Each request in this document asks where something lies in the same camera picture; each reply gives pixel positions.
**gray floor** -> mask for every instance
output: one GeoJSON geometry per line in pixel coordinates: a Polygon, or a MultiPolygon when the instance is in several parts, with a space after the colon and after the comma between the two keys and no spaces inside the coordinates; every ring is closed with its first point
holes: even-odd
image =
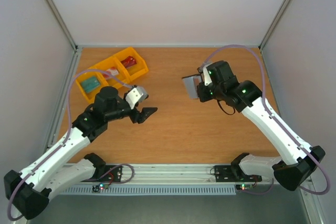
{"type": "Polygon", "coordinates": [[[300,193],[265,196],[58,196],[29,224],[304,224],[300,193]]]}

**wooden tabletop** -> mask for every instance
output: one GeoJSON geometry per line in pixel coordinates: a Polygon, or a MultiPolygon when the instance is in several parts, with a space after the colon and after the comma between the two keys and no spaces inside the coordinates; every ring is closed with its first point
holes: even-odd
{"type": "MultiPolygon", "coordinates": [[[[77,72],[104,60],[121,48],[85,48],[77,72]]],[[[264,135],[242,114],[224,114],[215,101],[191,100],[182,82],[183,76],[196,73],[214,48],[136,48],[147,62],[149,73],[136,79],[149,98],[139,105],[158,107],[143,124],[130,119],[109,123],[108,130],[70,162],[78,162],[94,152],[107,163],[230,163],[242,152],[276,156],[277,151],[264,135]]],[[[244,49],[227,49],[213,61],[228,61],[238,81],[251,80],[261,88],[261,77],[255,58],[244,49]]],[[[267,81],[267,98],[275,108],[267,81]]],[[[119,90],[123,96],[126,89],[119,90]]],[[[78,87],[71,91],[72,121],[88,105],[78,87]]],[[[67,130],[67,116],[60,136],[67,130]]]]}

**robotic arm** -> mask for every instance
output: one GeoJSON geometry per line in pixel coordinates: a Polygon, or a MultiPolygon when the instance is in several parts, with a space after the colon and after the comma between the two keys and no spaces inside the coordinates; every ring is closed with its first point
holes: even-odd
{"type": "Polygon", "coordinates": [[[137,110],[138,104],[147,97],[148,94],[140,86],[133,86],[124,98],[119,97],[117,89],[113,87],[102,88],[96,95],[94,103],[72,123],[67,139],[65,139],[66,133],[28,167],[20,172],[11,170],[5,175],[7,199],[11,198],[21,183],[13,204],[29,220],[39,215],[49,201],[66,188],[85,179],[98,179],[104,173],[105,162],[94,153],[86,155],[70,168],[62,167],[76,153],[106,131],[108,122],[129,117],[132,123],[143,123],[157,111],[157,108],[143,108],[141,112],[137,110]]]}
{"type": "Polygon", "coordinates": [[[231,163],[235,177],[238,180],[244,175],[275,178],[284,188],[294,191],[317,168],[302,149],[308,150],[318,162],[325,156],[324,150],[320,146],[311,147],[300,138],[274,111],[267,99],[263,102],[262,92],[253,82],[239,83],[227,62],[207,64],[198,71],[197,75],[183,78],[190,96],[197,96],[201,102],[212,99],[225,101],[250,119],[280,154],[280,157],[240,154],[231,163]],[[299,146],[287,132],[296,137],[299,146]]]}

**brown work surface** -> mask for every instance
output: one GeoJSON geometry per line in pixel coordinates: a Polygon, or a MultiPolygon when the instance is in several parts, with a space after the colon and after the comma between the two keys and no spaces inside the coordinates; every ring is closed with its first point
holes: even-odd
{"type": "MultiPolygon", "coordinates": [[[[120,51],[120,48],[85,48],[77,72],[120,51]]],[[[183,76],[196,73],[214,48],[136,48],[147,62],[149,73],[134,83],[145,87],[149,98],[139,105],[158,111],[143,124],[130,119],[109,123],[108,130],[80,151],[71,162],[94,152],[107,163],[229,163],[242,152],[275,156],[276,150],[250,120],[242,114],[224,114],[215,101],[191,100],[183,76]]],[[[255,58],[244,49],[227,49],[213,58],[229,62],[239,81],[251,80],[261,87],[255,58]]],[[[267,80],[267,98],[275,108],[267,80]]],[[[126,89],[120,89],[123,96],[126,89]]],[[[74,85],[71,91],[72,120],[88,105],[74,85]]],[[[232,111],[223,103],[224,109],[232,111]]],[[[67,129],[64,117],[60,133],[67,129]]]]}

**yellow bin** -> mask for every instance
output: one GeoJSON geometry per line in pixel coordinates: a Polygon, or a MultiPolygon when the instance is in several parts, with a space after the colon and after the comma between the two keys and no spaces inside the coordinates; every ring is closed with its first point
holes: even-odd
{"type": "MultiPolygon", "coordinates": [[[[109,58],[93,65],[89,69],[100,69],[100,70],[105,71],[111,67],[115,67],[118,70],[119,74],[116,77],[125,83],[131,83],[133,80],[144,75],[145,73],[149,71],[144,59],[142,59],[142,57],[132,47],[128,47],[120,52],[117,52],[116,54],[110,56],[109,58]],[[121,61],[126,59],[128,56],[132,56],[136,60],[137,63],[133,65],[132,67],[129,67],[126,69],[121,63],[121,61]]],[[[112,86],[112,87],[115,87],[116,89],[119,89],[122,87],[120,83],[118,83],[112,78],[106,80],[104,76],[99,72],[90,72],[90,73],[82,74],[81,76],[77,78],[76,84],[79,87],[82,95],[85,97],[85,99],[89,103],[94,102],[96,94],[103,87],[112,86]],[[85,93],[80,83],[92,76],[97,77],[98,81],[100,82],[100,86],[89,93],[85,93]]]]}

